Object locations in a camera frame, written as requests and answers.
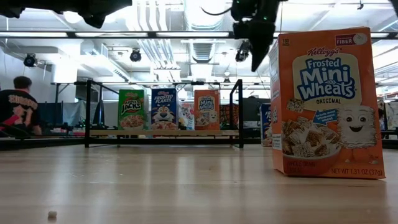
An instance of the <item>frosted flakes box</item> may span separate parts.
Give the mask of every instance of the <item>frosted flakes box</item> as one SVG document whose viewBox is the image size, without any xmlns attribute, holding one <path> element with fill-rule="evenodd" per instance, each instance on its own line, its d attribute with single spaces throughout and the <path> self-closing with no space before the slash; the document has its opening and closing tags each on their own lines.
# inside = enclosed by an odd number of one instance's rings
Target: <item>frosted flakes box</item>
<svg viewBox="0 0 398 224">
<path fill-rule="evenodd" d="M 370 29 L 281 34 L 269 56 L 274 167 L 385 178 Z"/>
<path fill-rule="evenodd" d="M 195 130 L 220 130 L 220 92 L 195 90 Z"/>
<path fill-rule="evenodd" d="M 119 130 L 143 130 L 144 90 L 119 90 Z"/>
<path fill-rule="evenodd" d="M 260 106 L 261 145 L 272 146 L 271 132 L 271 104 L 263 103 Z"/>
<path fill-rule="evenodd" d="M 177 130 L 177 91 L 174 88 L 152 90 L 152 130 Z"/>
</svg>

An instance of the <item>wooden table surface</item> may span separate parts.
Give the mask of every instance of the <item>wooden table surface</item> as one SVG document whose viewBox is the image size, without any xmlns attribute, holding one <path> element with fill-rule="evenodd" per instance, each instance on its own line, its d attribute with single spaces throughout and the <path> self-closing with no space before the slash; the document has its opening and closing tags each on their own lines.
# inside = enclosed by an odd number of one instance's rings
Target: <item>wooden table surface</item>
<svg viewBox="0 0 398 224">
<path fill-rule="evenodd" d="M 0 152 L 0 223 L 398 223 L 398 151 L 384 180 L 292 178 L 259 146 Z"/>
</svg>

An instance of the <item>green cereal box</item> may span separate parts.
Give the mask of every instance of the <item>green cereal box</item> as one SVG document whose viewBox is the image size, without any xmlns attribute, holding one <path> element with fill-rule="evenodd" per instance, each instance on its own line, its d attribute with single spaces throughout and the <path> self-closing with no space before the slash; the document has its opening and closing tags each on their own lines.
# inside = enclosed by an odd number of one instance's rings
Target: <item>green cereal box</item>
<svg viewBox="0 0 398 224">
<path fill-rule="evenodd" d="M 143 130 L 145 126 L 144 90 L 119 91 L 119 130 Z"/>
</svg>

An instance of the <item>black jersey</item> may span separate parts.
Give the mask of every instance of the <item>black jersey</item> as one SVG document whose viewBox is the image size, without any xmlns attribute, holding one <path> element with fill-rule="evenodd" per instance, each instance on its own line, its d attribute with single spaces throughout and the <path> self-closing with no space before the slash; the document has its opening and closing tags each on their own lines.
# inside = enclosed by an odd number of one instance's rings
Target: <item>black jersey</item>
<svg viewBox="0 0 398 224">
<path fill-rule="evenodd" d="M 0 91 L 0 122 L 31 132 L 39 125 L 37 101 L 21 90 Z"/>
</svg>

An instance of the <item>wooden shelf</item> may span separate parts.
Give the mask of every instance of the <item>wooden shelf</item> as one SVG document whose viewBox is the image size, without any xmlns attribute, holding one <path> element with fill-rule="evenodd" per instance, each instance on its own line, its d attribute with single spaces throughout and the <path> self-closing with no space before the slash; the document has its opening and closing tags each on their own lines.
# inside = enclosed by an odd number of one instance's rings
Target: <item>wooden shelf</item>
<svg viewBox="0 0 398 224">
<path fill-rule="evenodd" d="M 104 135 L 157 135 L 157 136 L 239 136 L 238 130 L 199 130 L 199 131 L 185 131 L 185 130 L 91 130 L 90 136 L 104 136 Z"/>
</svg>

